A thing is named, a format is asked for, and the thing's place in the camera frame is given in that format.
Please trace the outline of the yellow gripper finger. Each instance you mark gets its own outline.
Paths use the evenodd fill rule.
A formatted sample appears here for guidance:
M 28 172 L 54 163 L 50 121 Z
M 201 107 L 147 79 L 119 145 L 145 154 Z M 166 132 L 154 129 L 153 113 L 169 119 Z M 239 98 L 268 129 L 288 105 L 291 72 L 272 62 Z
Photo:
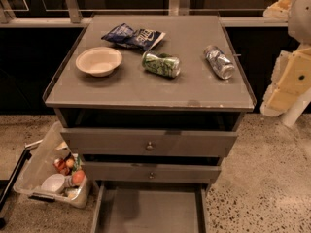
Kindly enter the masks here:
M 287 19 L 289 17 L 291 3 L 292 0 L 278 0 L 264 10 L 263 16 L 267 18 Z
M 311 48 L 282 50 L 276 59 L 271 84 L 263 95 L 260 112 L 268 117 L 285 113 L 311 87 Z

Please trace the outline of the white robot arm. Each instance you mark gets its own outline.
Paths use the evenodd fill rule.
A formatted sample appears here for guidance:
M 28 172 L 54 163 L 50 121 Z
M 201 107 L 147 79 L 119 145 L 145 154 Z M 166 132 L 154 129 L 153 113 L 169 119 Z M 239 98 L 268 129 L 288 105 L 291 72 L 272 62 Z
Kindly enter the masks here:
M 288 34 L 299 42 L 295 51 L 280 52 L 271 84 L 263 95 L 261 113 L 277 117 L 311 88 L 311 0 L 278 0 L 264 10 L 263 16 L 285 21 Z

